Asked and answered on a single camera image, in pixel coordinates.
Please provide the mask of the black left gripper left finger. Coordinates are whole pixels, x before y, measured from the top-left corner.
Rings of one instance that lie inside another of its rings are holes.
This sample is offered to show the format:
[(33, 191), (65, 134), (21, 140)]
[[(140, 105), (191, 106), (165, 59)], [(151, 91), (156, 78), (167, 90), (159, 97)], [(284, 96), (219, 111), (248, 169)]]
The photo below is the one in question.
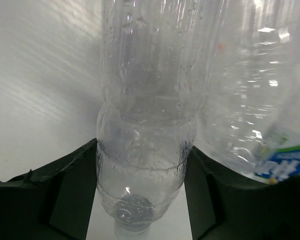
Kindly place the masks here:
[(43, 167), (0, 181), (0, 240), (84, 240), (96, 192), (93, 139)]

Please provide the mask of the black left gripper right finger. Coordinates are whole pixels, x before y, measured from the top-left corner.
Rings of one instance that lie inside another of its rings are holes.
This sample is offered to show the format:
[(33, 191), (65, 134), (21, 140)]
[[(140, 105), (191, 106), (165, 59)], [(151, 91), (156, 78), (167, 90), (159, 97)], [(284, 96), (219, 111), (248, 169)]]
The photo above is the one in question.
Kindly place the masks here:
[(300, 175), (264, 184), (194, 147), (185, 191), (194, 240), (300, 240)]

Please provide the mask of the clear bottle with label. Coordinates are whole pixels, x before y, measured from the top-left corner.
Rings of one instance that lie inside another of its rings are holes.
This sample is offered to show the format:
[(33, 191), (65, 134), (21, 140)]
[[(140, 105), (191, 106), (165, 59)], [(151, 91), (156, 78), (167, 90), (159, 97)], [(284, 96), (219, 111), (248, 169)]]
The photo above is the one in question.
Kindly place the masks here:
[(299, 173), (279, 124), (300, 87), (300, 0), (228, 1), (210, 72), (198, 148), (267, 184)]

